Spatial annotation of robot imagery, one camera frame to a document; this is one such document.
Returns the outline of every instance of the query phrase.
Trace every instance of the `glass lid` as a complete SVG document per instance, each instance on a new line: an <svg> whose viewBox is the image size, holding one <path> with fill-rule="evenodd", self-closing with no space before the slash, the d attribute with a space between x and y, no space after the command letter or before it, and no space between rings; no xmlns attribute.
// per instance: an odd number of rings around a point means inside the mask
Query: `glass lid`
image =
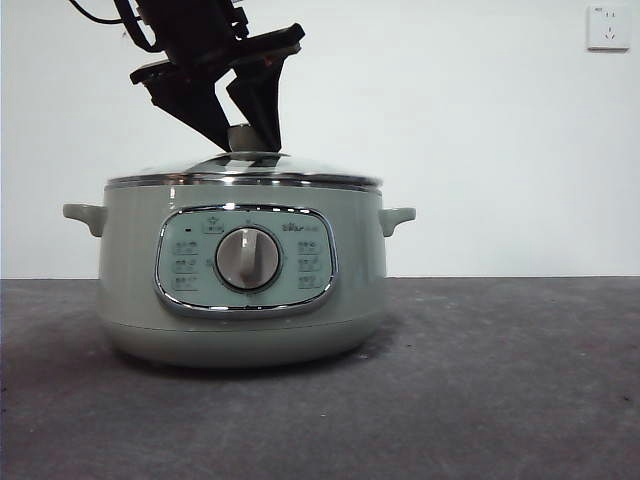
<svg viewBox="0 0 640 480"><path fill-rule="evenodd" d="M201 183L334 186L371 189L382 184L373 177L337 169L328 164L276 152L230 152L196 164L146 168L132 176L109 180L108 187L193 185Z"/></svg>

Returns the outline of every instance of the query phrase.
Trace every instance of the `pot handle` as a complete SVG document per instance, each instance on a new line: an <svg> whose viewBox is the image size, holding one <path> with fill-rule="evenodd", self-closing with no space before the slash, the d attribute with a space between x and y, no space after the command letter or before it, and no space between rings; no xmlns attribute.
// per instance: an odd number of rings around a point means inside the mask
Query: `pot handle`
<svg viewBox="0 0 640 480"><path fill-rule="evenodd" d="M380 225L385 237L393 235L395 228L403 222L416 219L415 208L386 208L380 210Z"/></svg>
<svg viewBox="0 0 640 480"><path fill-rule="evenodd" d="M104 224L107 221L106 207L96 207L83 203L67 203L62 207L62 215L66 218L86 223L91 235L101 237Z"/></svg>

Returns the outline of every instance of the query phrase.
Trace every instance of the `black cable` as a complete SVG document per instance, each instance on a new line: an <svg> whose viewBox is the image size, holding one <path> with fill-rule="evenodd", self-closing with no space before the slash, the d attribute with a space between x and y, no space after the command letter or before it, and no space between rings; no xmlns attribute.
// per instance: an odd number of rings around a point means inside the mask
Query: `black cable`
<svg viewBox="0 0 640 480"><path fill-rule="evenodd" d="M92 21L94 21L96 23L101 23L102 25L117 25L119 23L124 23L121 18L116 18L114 20L107 20L105 18L98 18L96 16L91 15L84 8L82 8L80 6L80 4L78 2L76 2L76 0L69 0L69 2L71 3L71 5L76 7L76 10L78 10L81 14L83 14L89 20L92 20Z"/></svg>

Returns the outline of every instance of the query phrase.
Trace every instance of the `white knob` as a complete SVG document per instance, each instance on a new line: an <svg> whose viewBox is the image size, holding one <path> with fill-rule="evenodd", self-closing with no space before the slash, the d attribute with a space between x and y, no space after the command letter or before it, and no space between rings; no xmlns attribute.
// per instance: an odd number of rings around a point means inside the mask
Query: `white knob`
<svg viewBox="0 0 640 480"><path fill-rule="evenodd" d="M239 228L222 239L216 253L218 272L235 288L260 288L278 271L280 254L271 236L257 228Z"/></svg>

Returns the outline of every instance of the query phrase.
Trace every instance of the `power socket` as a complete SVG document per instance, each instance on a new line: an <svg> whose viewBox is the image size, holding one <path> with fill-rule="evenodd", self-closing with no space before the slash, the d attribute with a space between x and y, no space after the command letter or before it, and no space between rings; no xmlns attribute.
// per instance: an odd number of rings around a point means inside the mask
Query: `power socket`
<svg viewBox="0 0 640 480"><path fill-rule="evenodd" d="M589 50L628 50L631 47L631 9L627 5L591 5L588 10Z"/></svg>

